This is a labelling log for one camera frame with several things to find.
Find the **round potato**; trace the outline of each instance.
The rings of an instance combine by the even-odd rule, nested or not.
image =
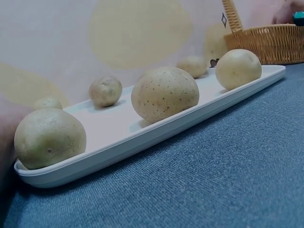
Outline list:
[[[121,82],[116,77],[103,77],[95,80],[89,88],[89,96],[99,107],[114,105],[123,92]]]
[[[191,75],[176,67],[147,70],[134,86],[136,113],[155,123],[198,104],[199,88]]]
[[[43,108],[20,122],[14,145],[17,157],[27,169],[39,169],[85,152],[86,132],[71,114]]]
[[[57,108],[62,110],[62,104],[56,98],[51,96],[41,98],[34,103],[34,109],[42,109],[42,108]]]
[[[194,79],[199,78],[207,71],[207,62],[203,57],[188,56],[181,59],[177,68],[187,71]]]
[[[218,61],[215,74],[225,89],[232,90],[259,79],[262,66],[258,57],[251,51],[234,49]]]

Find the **white tray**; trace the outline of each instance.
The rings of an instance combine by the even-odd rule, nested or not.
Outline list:
[[[225,91],[215,78],[215,69],[197,79],[199,104],[160,122],[148,125],[133,110],[131,92],[123,90],[117,105],[95,110],[91,101],[65,109],[84,126],[86,151],[55,165],[27,170],[16,161],[14,168],[21,179],[38,188],[60,186],[141,152],[252,96],[285,75],[284,66],[263,66],[260,79],[231,91]]]

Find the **wallpaper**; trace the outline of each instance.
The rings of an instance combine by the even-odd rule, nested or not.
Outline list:
[[[282,0],[235,0],[244,28],[270,23]],[[0,92],[23,105],[88,99],[102,76],[134,85],[142,72],[199,55],[214,67],[230,33],[221,0],[0,0]]]

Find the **wicker basket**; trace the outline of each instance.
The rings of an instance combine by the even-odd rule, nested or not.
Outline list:
[[[304,62],[304,27],[286,24],[243,29],[233,0],[222,2],[232,32],[224,36],[228,50],[250,50],[261,64]]]

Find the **gray cloth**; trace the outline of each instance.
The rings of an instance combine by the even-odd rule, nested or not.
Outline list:
[[[257,95],[107,169],[55,189],[19,186],[4,227],[304,227],[303,139],[299,64]]]

